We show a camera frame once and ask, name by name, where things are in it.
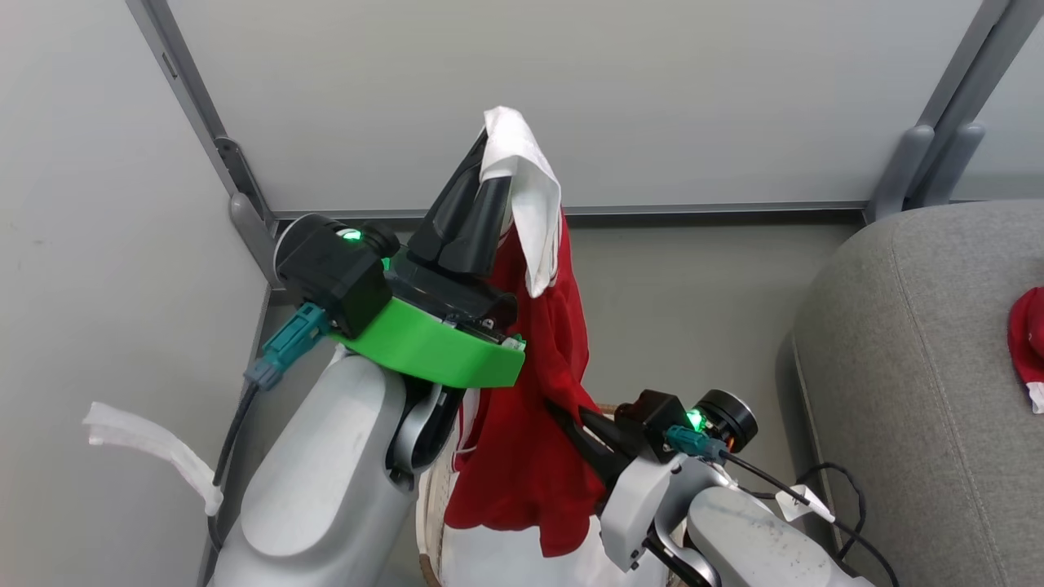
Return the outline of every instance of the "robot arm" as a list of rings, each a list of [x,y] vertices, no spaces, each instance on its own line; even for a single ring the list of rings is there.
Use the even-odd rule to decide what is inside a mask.
[[[601,539],[621,570],[636,568],[649,550],[689,587],[871,585],[847,574],[707,456],[738,452],[757,433],[754,415],[730,394],[711,391],[686,412],[677,397],[646,390],[615,420],[582,412],[591,435],[548,408],[606,484]],[[686,540],[677,544],[670,533],[682,522]]]
[[[251,480],[213,587],[373,585],[465,391],[514,383],[524,343],[504,331],[517,303],[481,279],[511,179],[479,185],[484,141],[407,248],[378,226],[318,215],[284,232],[277,274],[352,354],[327,369]],[[687,450],[706,442],[737,452],[753,439],[754,416],[729,394],[686,413],[677,397],[646,391],[615,421],[582,409],[583,426],[548,409],[607,488],[602,541],[622,570],[648,549],[690,587],[869,585],[740,491],[716,452]],[[677,544],[669,534],[683,521],[688,539]]]

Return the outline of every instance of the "green led light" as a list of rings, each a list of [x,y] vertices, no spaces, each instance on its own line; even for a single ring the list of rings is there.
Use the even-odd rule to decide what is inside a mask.
[[[689,422],[692,422],[693,428],[695,428],[697,431],[704,428],[704,423],[706,422],[706,419],[698,409],[693,409],[692,412],[686,412],[686,415],[689,417]]]

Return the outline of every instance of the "gray cushion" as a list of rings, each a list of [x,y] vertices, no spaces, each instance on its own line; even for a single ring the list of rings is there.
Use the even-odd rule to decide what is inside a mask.
[[[1006,339],[1040,285],[1044,203],[952,205],[859,232],[799,312],[820,456],[864,486],[864,535],[903,585],[1044,585],[1044,416]],[[854,523],[843,484],[830,497]],[[848,560],[887,585],[860,547]]]

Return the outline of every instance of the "floor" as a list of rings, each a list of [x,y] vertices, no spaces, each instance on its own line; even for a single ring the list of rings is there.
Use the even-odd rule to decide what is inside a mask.
[[[797,399],[777,391],[777,355],[803,292],[848,225],[760,225],[571,231],[587,316],[591,362],[584,378],[600,403],[652,389],[694,404],[711,389],[743,399],[758,419],[743,456],[793,479],[811,456]],[[289,314],[269,312],[266,332]],[[329,359],[317,349],[295,366],[280,394],[258,401],[244,423],[227,503],[275,442]],[[743,474],[740,482],[762,487]],[[381,587],[424,587],[412,516],[403,526]]]

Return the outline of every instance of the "red cloth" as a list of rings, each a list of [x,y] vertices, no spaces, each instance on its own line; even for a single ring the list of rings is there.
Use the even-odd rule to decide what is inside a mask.
[[[1022,382],[1029,390],[1036,414],[1044,392],[1044,288],[1034,287],[1012,306],[1007,328],[1007,349]]]
[[[584,542],[594,503],[604,492],[544,405],[548,398],[577,421],[578,406],[596,409],[580,385],[589,356],[587,327],[565,218],[557,279],[536,300],[526,291],[525,271],[512,228],[497,252],[490,282],[518,297],[519,320],[509,333],[526,341],[526,359],[513,388],[481,391],[466,439],[474,450],[457,455],[460,475],[445,520],[455,529],[540,526],[544,556],[557,557]]]

